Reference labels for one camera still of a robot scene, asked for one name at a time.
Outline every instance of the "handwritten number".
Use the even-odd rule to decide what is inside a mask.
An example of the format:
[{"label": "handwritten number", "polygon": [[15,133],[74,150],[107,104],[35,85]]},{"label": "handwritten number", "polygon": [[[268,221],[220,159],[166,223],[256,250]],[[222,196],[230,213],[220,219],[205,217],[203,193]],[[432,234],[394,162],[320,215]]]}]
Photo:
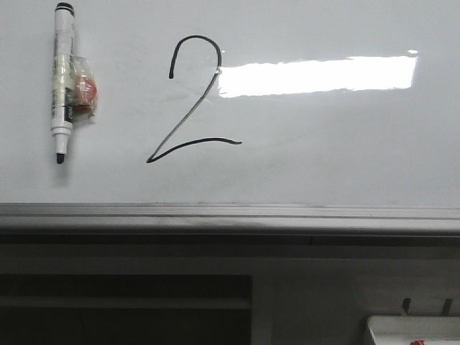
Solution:
[{"label": "handwritten number", "polygon": [[193,112],[198,108],[198,106],[201,104],[201,102],[206,98],[206,96],[208,95],[209,91],[212,89],[213,85],[214,85],[214,82],[216,81],[217,77],[219,76],[219,72],[221,70],[221,66],[222,66],[222,54],[221,54],[221,49],[219,48],[219,46],[213,41],[211,40],[210,38],[207,38],[205,36],[200,36],[200,35],[193,35],[193,36],[188,36],[188,37],[185,37],[185,38],[182,38],[179,43],[176,45],[175,49],[174,49],[174,54],[172,55],[172,60],[171,60],[171,66],[170,66],[170,79],[173,79],[174,78],[174,67],[175,67],[175,61],[177,60],[178,58],[178,53],[179,53],[179,49],[180,49],[180,46],[187,40],[190,40],[192,38],[198,38],[200,40],[205,40],[209,43],[211,43],[214,48],[216,48],[216,52],[217,52],[217,68],[216,68],[216,71],[214,72],[213,74],[213,77],[211,79],[211,81],[209,82],[208,84],[208,87],[206,88],[206,90],[204,91],[203,95],[196,101],[196,103],[192,106],[192,108],[188,111],[188,113],[179,121],[178,124],[176,124],[176,126],[172,129],[172,131],[166,136],[166,138],[163,139],[163,141],[160,143],[160,145],[158,145],[157,149],[153,152],[153,155],[151,155],[149,157],[149,159],[147,160],[147,163],[153,163],[153,162],[156,162],[157,160],[163,158],[164,156],[167,156],[168,154],[170,154],[171,152],[174,152],[175,150],[178,150],[182,147],[186,147],[186,146],[189,146],[189,145],[193,145],[193,144],[199,144],[199,143],[202,143],[202,142],[225,142],[227,144],[233,144],[233,145],[238,145],[238,144],[241,144],[242,142],[235,142],[233,140],[230,140],[230,139],[224,139],[224,138],[204,138],[204,139],[197,139],[197,140],[193,140],[191,142],[185,142],[183,144],[180,144],[178,146],[175,146],[173,147],[172,149],[169,149],[168,151],[166,151],[165,153],[162,153],[161,155],[157,156],[157,153],[162,149],[162,147],[165,145],[165,143],[174,135],[174,133],[184,124],[185,121],[187,121],[187,119],[190,117],[191,114],[193,114]]}]

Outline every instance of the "white whiteboard surface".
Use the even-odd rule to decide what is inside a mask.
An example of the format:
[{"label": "white whiteboard surface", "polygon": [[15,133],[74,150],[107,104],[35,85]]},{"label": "white whiteboard surface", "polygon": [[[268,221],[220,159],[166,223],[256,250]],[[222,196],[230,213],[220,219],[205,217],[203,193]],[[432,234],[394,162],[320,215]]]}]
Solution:
[{"label": "white whiteboard surface", "polygon": [[[457,1],[72,1],[99,100],[63,165],[50,133],[56,3],[0,0],[0,203],[460,206]],[[223,69],[165,149],[243,144],[148,165],[215,69],[212,46],[191,40],[168,79],[188,35],[215,40]],[[267,75],[280,80],[256,83]]]}]

